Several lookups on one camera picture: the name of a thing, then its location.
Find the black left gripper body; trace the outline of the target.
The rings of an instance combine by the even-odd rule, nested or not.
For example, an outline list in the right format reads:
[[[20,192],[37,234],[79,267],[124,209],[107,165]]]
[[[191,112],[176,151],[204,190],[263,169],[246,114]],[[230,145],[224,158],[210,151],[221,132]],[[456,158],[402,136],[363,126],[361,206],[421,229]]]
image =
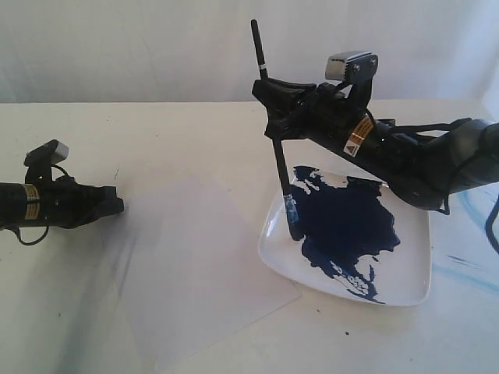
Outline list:
[[[38,184],[41,216],[50,227],[77,228],[98,219],[97,207],[104,201],[102,187],[80,185],[74,181]]]

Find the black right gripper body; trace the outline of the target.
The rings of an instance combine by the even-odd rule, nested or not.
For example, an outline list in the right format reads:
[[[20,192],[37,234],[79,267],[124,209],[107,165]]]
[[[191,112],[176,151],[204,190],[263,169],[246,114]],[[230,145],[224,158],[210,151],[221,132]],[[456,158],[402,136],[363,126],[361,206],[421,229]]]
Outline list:
[[[288,139],[308,139],[346,160],[373,160],[371,88],[363,83],[344,94],[341,84],[292,85]]]

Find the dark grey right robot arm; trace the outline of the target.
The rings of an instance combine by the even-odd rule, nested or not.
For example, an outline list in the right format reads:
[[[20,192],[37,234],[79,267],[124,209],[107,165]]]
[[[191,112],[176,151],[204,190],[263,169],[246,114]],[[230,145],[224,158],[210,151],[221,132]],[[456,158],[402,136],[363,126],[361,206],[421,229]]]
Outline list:
[[[397,126],[368,109],[370,84],[297,84],[258,79],[253,96],[267,111],[281,190],[291,195],[285,140],[308,139],[386,182],[411,206],[449,212],[451,194],[498,180],[498,125],[460,118]]]

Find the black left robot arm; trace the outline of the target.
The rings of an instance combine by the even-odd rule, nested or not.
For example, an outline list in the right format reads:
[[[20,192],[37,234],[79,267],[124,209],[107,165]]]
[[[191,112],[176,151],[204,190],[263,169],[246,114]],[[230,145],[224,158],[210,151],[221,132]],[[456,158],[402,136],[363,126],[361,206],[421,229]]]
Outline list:
[[[66,177],[1,184],[1,228],[73,229],[123,211],[113,186],[81,185]]]

